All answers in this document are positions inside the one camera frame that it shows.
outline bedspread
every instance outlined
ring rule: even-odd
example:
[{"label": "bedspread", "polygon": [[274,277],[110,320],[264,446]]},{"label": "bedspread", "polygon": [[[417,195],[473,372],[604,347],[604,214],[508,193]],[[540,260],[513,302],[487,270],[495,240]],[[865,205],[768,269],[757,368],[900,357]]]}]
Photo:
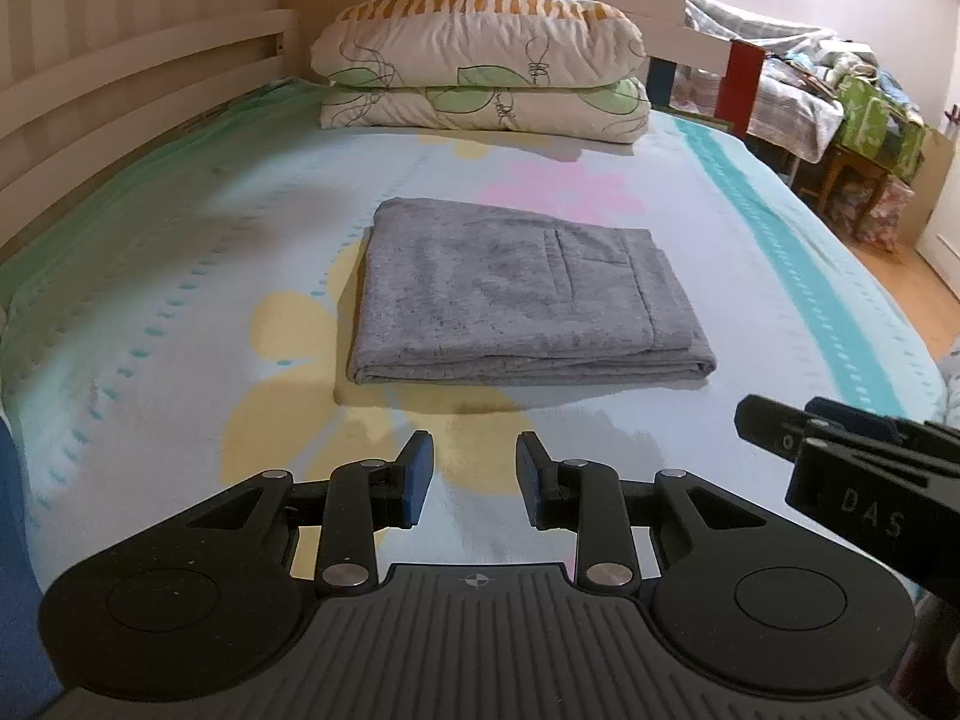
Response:
[{"label": "bedspread", "polygon": [[[738,439],[736,403],[815,394],[939,418],[944,382],[880,285],[740,141],[666,115],[632,146],[517,133],[319,130],[291,82],[151,152],[0,268],[3,404],[41,586],[271,467],[323,479],[429,430],[421,523],[392,562],[566,562],[527,522],[517,434],[650,480],[685,467],[774,512],[790,466]],[[361,241],[388,197],[649,229],[718,367],[660,386],[347,379]],[[295,572],[312,575],[316,532]],[[649,541],[640,560],[656,573]]]}]

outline pile of clothes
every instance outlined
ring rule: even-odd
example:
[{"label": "pile of clothes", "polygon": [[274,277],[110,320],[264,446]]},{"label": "pile of clothes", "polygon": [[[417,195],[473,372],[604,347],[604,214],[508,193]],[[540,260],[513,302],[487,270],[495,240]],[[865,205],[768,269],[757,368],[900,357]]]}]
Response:
[{"label": "pile of clothes", "polygon": [[704,331],[648,230],[387,200],[373,215],[347,376],[357,383],[704,379]]},{"label": "pile of clothes", "polygon": [[814,74],[834,91],[840,88],[847,76],[863,79],[904,110],[909,122],[923,126],[920,106],[904,92],[904,87],[894,74],[880,66],[877,55],[865,44],[827,40],[813,53],[787,52],[784,59]]}]

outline pillow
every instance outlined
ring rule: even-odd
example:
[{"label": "pillow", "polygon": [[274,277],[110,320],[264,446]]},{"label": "pillow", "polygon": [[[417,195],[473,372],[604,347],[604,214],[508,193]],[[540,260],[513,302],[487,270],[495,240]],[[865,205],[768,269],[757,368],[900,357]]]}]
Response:
[{"label": "pillow", "polygon": [[643,85],[623,79],[593,89],[347,89],[334,86],[320,108],[320,127],[428,127],[566,135],[632,143],[646,131],[650,103]]},{"label": "pillow", "polygon": [[603,2],[367,0],[310,50],[321,76],[368,88],[592,88],[635,76],[640,30]]}]

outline yellow flower print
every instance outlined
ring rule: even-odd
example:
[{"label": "yellow flower print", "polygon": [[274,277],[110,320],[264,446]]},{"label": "yellow flower print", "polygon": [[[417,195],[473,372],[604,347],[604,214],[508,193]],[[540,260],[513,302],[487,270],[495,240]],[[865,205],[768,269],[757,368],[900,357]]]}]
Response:
[{"label": "yellow flower print", "polygon": [[453,155],[458,159],[482,159],[490,146],[519,146],[520,148],[546,148],[551,140],[546,135],[533,132],[451,132],[449,135],[421,135],[424,146],[440,146],[453,142]]},{"label": "yellow flower print", "polygon": [[[222,483],[290,466],[309,452],[306,479],[326,479],[350,461],[395,457],[413,430],[424,429],[434,437],[436,472],[449,483],[477,493],[515,493],[517,434],[533,426],[502,391],[347,380],[364,246],[351,245],[330,266],[326,285],[336,316],[297,292],[270,293],[253,310],[251,348],[289,367],[257,382],[233,409],[221,442]],[[394,408],[405,420],[394,420]],[[306,560],[316,555],[317,536],[316,529],[301,534],[296,576],[309,575]]]}]

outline circular pad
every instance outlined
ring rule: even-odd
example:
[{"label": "circular pad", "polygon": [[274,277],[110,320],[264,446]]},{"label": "circular pad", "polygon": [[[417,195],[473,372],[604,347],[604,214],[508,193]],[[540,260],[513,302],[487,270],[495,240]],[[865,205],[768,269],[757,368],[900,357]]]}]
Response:
[{"label": "circular pad", "polygon": [[196,571],[160,568],[124,579],[107,599],[113,619],[159,634],[200,622],[220,600],[215,581]]},{"label": "circular pad", "polygon": [[762,568],[738,581],[736,603],[752,619],[781,631],[814,631],[847,608],[833,579],[806,568]]}]

